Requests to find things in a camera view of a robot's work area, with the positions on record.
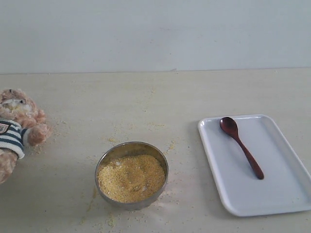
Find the dark red spoon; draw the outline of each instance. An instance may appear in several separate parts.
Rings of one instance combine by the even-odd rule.
[[[248,151],[248,149],[243,145],[243,143],[241,142],[240,138],[239,138],[239,130],[238,130],[238,125],[235,122],[234,119],[230,118],[230,117],[224,117],[220,120],[220,128],[222,128],[222,130],[229,135],[230,137],[232,137],[234,140],[236,140],[236,142],[239,144],[239,146],[242,148],[250,166],[252,167],[255,175],[257,176],[258,179],[263,180],[264,175],[263,172],[261,170],[261,168],[259,167],[259,165],[257,164],[256,160],[254,159],[254,157],[252,156],[252,154]]]

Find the stainless steel bowl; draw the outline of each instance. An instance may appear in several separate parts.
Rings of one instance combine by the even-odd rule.
[[[111,160],[119,159],[124,156],[137,156],[140,154],[149,154],[155,157],[160,162],[165,173],[165,182],[162,185],[162,187],[149,198],[144,199],[142,201],[138,201],[138,202],[123,203],[123,202],[115,201],[109,198],[108,196],[106,196],[99,187],[98,174],[100,172],[100,168],[104,166],[105,164],[108,164]],[[126,142],[126,143],[122,143],[122,144],[119,144],[113,147],[101,157],[95,170],[95,182],[96,182],[97,190],[104,200],[106,200],[108,203],[112,204],[113,206],[120,207],[122,209],[129,210],[129,211],[133,211],[133,210],[140,210],[142,208],[145,208],[157,200],[157,198],[161,195],[161,193],[165,189],[165,186],[168,180],[168,174],[169,174],[169,166],[168,166],[165,156],[160,150],[144,142]]]

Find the cornmeal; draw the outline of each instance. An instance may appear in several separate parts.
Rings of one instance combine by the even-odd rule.
[[[147,154],[111,161],[98,174],[100,189],[109,198],[137,202],[157,192],[165,182],[159,161]]]

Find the bowl rim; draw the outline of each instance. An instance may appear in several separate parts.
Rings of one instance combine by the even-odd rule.
[[[113,199],[111,199],[110,197],[108,197],[105,193],[103,193],[103,192],[101,191],[101,189],[100,189],[99,180],[97,179],[97,172],[98,172],[99,165],[101,164],[101,162],[102,162],[102,160],[105,158],[105,156],[107,156],[107,155],[108,155],[112,150],[114,150],[115,148],[120,147],[120,146],[124,146],[124,145],[127,145],[127,144],[134,144],[134,143],[137,143],[137,144],[144,144],[144,145],[146,145],[146,146],[150,146],[150,147],[152,147],[153,149],[157,150],[157,151],[161,154],[161,156],[162,156],[163,159],[164,159],[164,162],[165,162],[165,164],[166,164],[166,169],[167,169],[167,174],[166,174],[166,176],[165,176],[165,181],[164,181],[163,185],[162,185],[155,193],[153,193],[150,197],[148,197],[148,198],[146,198],[146,199],[143,199],[143,200],[140,200],[140,201],[136,201],[136,202],[120,202],[120,201],[117,201],[117,200],[113,200]],[[164,191],[164,188],[165,188],[165,186],[166,186],[166,184],[167,184],[167,182],[168,182],[168,178],[169,178],[169,164],[168,164],[168,162],[167,162],[166,157],[165,157],[164,154],[162,153],[162,151],[160,151],[157,147],[155,147],[155,146],[153,146],[153,145],[151,145],[151,144],[149,144],[149,143],[141,142],[141,141],[128,141],[128,142],[123,142],[123,143],[120,143],[120,144],[118,144],[118,145],[113,146],[111,149],[109,149],[107,152],[105,152],[105,153],[101,156],[101,158],[99,159],[99,161],[98,161],[98,163],[97,163],[97,165],[96,165],[96,168],[95,168],[95,183],[96,183],[96,187],[97,187],[97,190],[98,190],[99,194],[100,194],[104,199],[108,199],[110,202],[115,203],[115,204],[117,204],[117,205],[122,204],[122,205],[131,206],[131,205],[136,205],[136,204],[138,204],[138,203],[147,202],[148,200],[154,199],[155,196],[161,195],[161,193]]]

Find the striped shirt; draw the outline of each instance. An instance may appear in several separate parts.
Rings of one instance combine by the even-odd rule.
[[[28,132],[28,129],[22,129],[15,121],[0,118],[0,148],[14,151],[22,159],[25,156],[24,145],[27,143],[25,137]]]

